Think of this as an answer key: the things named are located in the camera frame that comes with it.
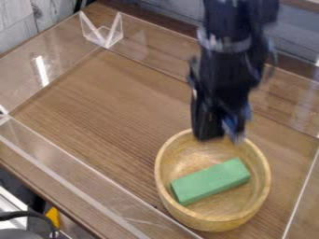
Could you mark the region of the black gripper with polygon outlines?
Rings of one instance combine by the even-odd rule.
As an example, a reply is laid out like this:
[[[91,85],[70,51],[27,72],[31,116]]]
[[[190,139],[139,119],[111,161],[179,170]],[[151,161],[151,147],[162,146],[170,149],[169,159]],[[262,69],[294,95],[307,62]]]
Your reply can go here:
[[[250,94],[262,82],[269,55],[270,50],[263,47],[241,52],[202,47],[201,55],[191,59],[191,122],[199,141],[225,133],[234,143],[246,137],[246,124],[253,119]]]

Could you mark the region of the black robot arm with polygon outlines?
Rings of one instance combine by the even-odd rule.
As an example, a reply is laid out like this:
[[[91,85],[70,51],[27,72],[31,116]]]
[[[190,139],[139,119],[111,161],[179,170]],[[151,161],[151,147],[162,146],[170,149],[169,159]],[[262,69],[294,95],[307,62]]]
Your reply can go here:
[[[190,61],[193,131],[198,140],[238,140],[253,118],[251,91],[277,59],[265,30],[277,23],[279,0],[203,0],[201,54]]]

